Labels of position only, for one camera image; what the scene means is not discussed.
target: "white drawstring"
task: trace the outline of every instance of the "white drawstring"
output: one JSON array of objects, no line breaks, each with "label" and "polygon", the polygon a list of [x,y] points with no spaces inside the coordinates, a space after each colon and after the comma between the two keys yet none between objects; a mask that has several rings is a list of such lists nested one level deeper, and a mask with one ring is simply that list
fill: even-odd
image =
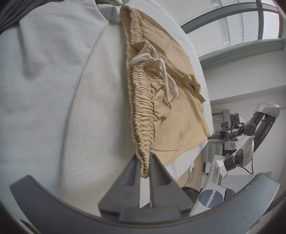
[{"label": "white drawstring", "polygon": [[[138,64],[139,67],[144,68],[145,66],[153,66],[155,67],[158,75],[162,78],[164,81],[164,89],[166,93],[166,100],[168,102],[168,105],[171,109],[171,102],[178,97],[178,87],[173,78],[167,73],[166,66],[164,63],[164,60],[161,59],[156,52],[156,49],[152,46],[153,50],[153,56],[151,56],[149,53],[144,53],[141,55],[137,55],[136,57],[133,57],[131,64]],[[174,91],[174,97],[172,100],[169,99],[169,88],[172,88]]]}]

